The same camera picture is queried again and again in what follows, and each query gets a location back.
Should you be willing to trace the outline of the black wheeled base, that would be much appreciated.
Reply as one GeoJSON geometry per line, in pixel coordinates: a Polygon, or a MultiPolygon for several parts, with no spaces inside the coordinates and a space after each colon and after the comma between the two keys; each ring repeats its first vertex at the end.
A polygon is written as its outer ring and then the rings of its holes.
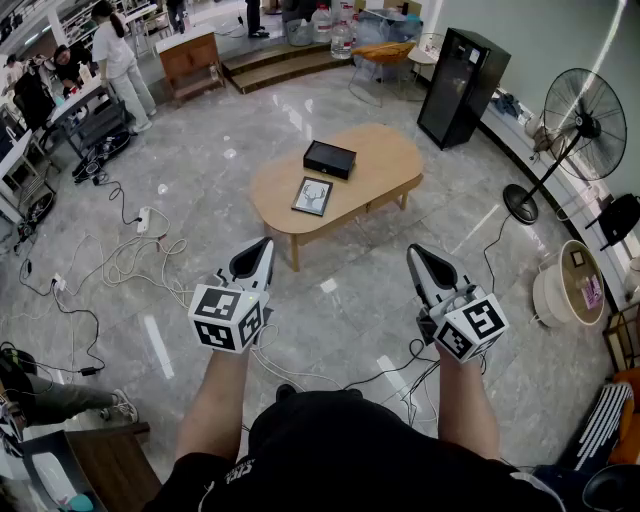
{"type": "Polygon", "coordinates": [[[128,130],[114,132],[100,138],[88,153],[80,160],[72,172],[75,184],[97,178],[104,165],[118,156],[131,142],[132,134],[128,130]]]}

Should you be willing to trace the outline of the wooden cabinet with white top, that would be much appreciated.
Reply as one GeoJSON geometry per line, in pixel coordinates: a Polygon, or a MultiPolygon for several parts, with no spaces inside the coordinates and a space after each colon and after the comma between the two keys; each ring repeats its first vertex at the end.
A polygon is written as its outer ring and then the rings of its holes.
{"type": "Polygon", "coordinates": [[[207,90],[226,87],[211,25],[196,25],[184,33],[161,39],[155,50],[175,105],[181,106],[207,90]]]}

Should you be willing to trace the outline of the person's right forearm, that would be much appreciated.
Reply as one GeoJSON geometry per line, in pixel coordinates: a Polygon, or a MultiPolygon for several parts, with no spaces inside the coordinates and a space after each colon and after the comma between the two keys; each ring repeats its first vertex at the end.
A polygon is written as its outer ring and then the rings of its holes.
{"type": "Polygon", "coordinates": [[[438,436],[485,459],[500,458],[499,428],[487,398],[481,365],[460,363],[439,347],[438,436]]]}

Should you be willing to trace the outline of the person's black shirt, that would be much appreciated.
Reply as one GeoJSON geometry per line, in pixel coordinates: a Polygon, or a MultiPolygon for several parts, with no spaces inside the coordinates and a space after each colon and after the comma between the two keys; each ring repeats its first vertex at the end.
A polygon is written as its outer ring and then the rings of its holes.
{"type": "Polygon", "coordinates": [[[260,414],[237,462],[180,458],[142,512],[562,512],[514,474],[352,392],[305,392],[260,414]]]}

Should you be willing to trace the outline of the beige bag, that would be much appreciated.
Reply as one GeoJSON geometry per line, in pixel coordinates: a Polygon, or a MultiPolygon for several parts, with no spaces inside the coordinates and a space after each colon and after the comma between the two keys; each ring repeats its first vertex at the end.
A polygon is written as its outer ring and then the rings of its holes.
{"type": "Polygon", "coordinates": [[[525,123],[525,133],[533,140],[533,156],[547,152],[553,157],[559,157],[566,149],[566,139],[562,135],[546,131],[542,119],[531,115],[525,123]]]}

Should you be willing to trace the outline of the black round stool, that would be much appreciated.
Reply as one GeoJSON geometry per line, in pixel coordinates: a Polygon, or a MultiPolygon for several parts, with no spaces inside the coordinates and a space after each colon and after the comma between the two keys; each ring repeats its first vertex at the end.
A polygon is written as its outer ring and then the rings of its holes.
{"type": "Polygon", "coordinates": [[[640,512],[640,465],[616,464],[598,471],[582,500],[596,512],[640,512]]]}

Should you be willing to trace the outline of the deer picture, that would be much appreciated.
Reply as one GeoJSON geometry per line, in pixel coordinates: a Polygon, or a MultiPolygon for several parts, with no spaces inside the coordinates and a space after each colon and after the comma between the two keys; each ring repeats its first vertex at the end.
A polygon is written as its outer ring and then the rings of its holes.
{"type": "Polygon", "coordinates": [[[326,210],[333,183],[304,177],[291,205],[291,209],[322,217],[326,210]]]}

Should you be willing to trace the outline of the black bag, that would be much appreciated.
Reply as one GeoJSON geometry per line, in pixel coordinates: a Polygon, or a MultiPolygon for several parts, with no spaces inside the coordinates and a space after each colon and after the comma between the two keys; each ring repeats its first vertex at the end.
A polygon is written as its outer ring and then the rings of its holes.
{"type": "Polygon", "coordinates": [[[598,224],[606,243],[600,248],[604,251],[608,247],[623,241],[640,221],[640,196],[631,193],[614,199],[589,224],[586,229],[598,224]]]}

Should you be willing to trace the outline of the black jacket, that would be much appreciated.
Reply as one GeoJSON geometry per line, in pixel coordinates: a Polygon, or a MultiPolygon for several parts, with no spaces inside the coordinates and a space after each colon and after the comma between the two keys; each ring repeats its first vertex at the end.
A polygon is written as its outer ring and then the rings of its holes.
{"type": "Polygon", "coordinates": [[[16,82],[13,101],[22,113],[27,128],[32,131],[45,125],[55,109],[54,100],[40,77],[29,72],[16,82]]]}

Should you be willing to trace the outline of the black glass-door cabinet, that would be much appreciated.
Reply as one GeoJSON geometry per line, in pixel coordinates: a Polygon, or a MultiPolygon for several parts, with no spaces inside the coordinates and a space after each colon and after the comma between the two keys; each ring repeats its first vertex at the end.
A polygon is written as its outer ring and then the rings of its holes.
{"type": "Polygon", "coordinates": [[[418,116],[418,127],[445,150],[468,142],[510,62],[484,36],[449,28],[418,116]]]}

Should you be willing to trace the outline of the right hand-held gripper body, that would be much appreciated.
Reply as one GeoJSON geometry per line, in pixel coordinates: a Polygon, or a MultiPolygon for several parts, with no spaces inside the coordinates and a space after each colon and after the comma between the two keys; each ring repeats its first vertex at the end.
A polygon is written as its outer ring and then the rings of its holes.
{"type": "Polygon", "coordinates": [[[495,295],[475,285],[424,306],[417,324],[426,344],[435,343],[458,363],[483,355],[509,329],[495,295]]]}

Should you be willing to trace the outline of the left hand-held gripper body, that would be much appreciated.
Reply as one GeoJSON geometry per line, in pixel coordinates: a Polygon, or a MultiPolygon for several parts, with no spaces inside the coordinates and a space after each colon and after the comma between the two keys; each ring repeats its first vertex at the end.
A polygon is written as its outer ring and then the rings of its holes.
{"type": "Polygon", "coordinates": [[[248,279],[219,273],[213,284],[198,284],[188,310],[196,340],[222,352],[245,352],[266,326],[271,277],[271,272],[248,279]]]}

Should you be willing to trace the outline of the person's left forearm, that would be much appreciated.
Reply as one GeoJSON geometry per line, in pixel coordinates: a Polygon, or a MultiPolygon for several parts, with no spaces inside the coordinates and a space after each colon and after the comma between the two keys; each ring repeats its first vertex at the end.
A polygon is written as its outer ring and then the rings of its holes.
{"type": "Polygon", "coordinates": [[[176,458],[204,453],[235,462],[240,449],[249,350],[214,351],[192,405],[181,421],[176,458]]]}

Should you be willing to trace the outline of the wooden coffee table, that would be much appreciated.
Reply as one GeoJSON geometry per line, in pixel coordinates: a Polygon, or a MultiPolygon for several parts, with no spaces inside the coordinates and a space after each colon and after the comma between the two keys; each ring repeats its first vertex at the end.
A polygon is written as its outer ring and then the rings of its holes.
{"type": "Polygon", "coordinates": [[[388,203],[404,210],[409,192],[423,178],[423,159],[416,144],[390,126],[358,125],[329,138],[328,143],[357,153],[348,180],[305,169],[303,148],[262,165],[251,180],[251,201],[265,226],[289,237],[295,272],[300,270],[301,246],[388,203]],[[333,183],[322,217],[291,209],[304,177],[333,183]]]}

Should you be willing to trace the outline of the small round white table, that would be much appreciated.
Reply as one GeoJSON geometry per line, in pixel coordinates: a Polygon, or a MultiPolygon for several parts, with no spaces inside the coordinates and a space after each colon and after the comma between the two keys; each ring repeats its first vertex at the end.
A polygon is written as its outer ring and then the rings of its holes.
{"type": "Polygon", "coordinates": [[[431,80],[440,57],[444,39],[445,36],[441,33],[423,32],[419,42],[409,52],[408,59],[411,61],[411,67],[410,81],[407,89],[408,101],[419,102],[423,100],[417,86],[418,79],[424,79],[422,70],[426,67],[427,70],[431,72],[426,78],[426,81],[429,82],[431,80]]]}

